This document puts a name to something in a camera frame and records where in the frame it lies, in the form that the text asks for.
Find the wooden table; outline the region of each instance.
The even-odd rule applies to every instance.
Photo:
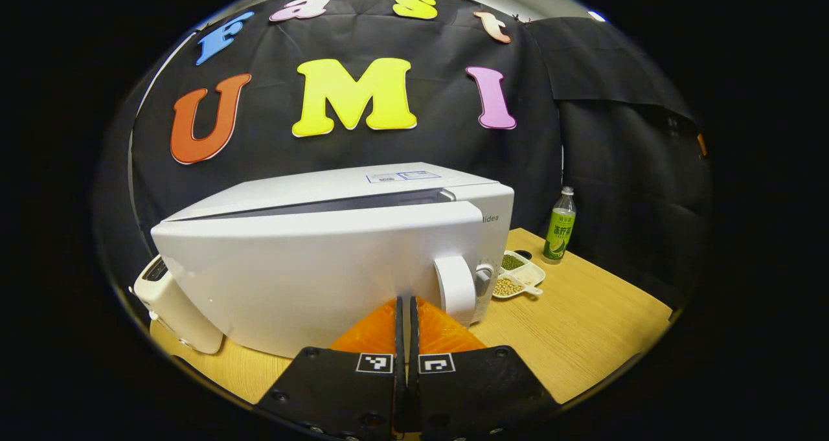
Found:
[[[509,345],[557,402],[567,402],[646,350],[667,329],[671,309],[645,291],[568,252],[556,265],[541,261],[544,240],[510,231],[508,250],[527,250],[547,273],[541,296],[492,299],[486,317],[469,329],[488,346]],[[291,359],[242,347],[225,338],[205,355],[178,343],[156,322],[150,335],[204,376],[256,403]]]

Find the foam letter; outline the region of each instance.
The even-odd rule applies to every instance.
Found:
[[[178,98],[172,107],[176,111],[176,117],[172,121],[170,135],[170,152],[176,161],[181,164],[193,164],[210,159],[230,142],[233,128],[236,126],[239,95],[242,86],[249,81],[251,81],[251,75],[242,73],[225,78],[216,85],[216,91],[221,93],[219,110],[216,112],[216,125],[210,135],[204,138],[193,137],[193,122],[196,119],[199,101],[207,96],[207,90],[193,90]]]
[[[415,19],[433,19],[438,16],[438,10],[433,5],[435,0],[394,0],[397,4],[391,6],[394,13],[402,17]]]
[[[325,5],[331,0],[296,0],[285,5],[270,16],[270,21],[281,22],[287,19],[310,19],[325,13]]]
[[[333,58],[299,64],[297,72],[305,75],[305,94],[302,117],[293,125],[294,137],[334,130],[334,120],[325,115],[326,99],[348,129],[358,125],[369,99],[374,103],[374,110],[365,119],[370,128],[413,128],[417,117],[409,112],[406,101],[406,71],[410,68],[408,61],[399,58],[378,58],[355,82],[343,64]]]
[[[489,36],[501,41],[501,43],[509,43],[512,41],[509,36],[501,33],[501,28],[506,28],[504,22],[496,19],[493,14],[490,14],[489,12],[474,12],[474,14],[476,17],[481,19],[483,22],[483,30],[486,30],[486,33],[489,33]]]
[[[467,67],[467,73],[475,78],[477,90],[481,94],[483,113],[477,119],[485,128],[515,128],[516,120],[506,110],[501,79],[504,76],[497,70],[485,67]]]
[[[227,25],[220,26],[199,40],[199,45],[201,45],[201,57],[196,60],[196,65],[204,63],[205,60],[209,60],[209,58],[213,57],[213,54],[222,51],[222,49],[226,48],[230,45],[230,43],[233,43],[233,38],[231,36],[234,36],[234,34],[237,34],[240,30],[242,30],[242,20],[251,18],[253,14],[254,13],[252,12],[241,14],[241,16],[238,16],[236,19],[232,19],[228,22]]]

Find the green bottle label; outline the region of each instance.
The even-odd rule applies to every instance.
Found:
[[[553,211],[547,242],[544,243],[544,256],[550,259],[562,259],[573,232],[575,213],[562,214]]]

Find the white appliance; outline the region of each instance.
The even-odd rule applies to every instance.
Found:
[[[397,296],[468,326],[489,305],[513,190],[432,164],[245,182],[153,227],[183,293],[242,346],[327,347]]]

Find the label sticker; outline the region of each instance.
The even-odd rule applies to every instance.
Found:
[[[398,172],[397,175],[406,179],[406,181],[416,181],[417,179],[439,179],[440,175],[426,172],[425,170],[412,170],[412,172]]]
[[[394,182],[394,181],[405,181],[400,175],[391,173],[391,174],[375,174],[375,175],[366,175],[365,178],[372,184],[376,184],[377,182]]]
[[[423,354],[418,360],[420,373],[451,373],[455,370],[452,354]]]
[[[355,371],[360,373],[391,373],[393,363],[391,354],[360,354],[360,361]]]

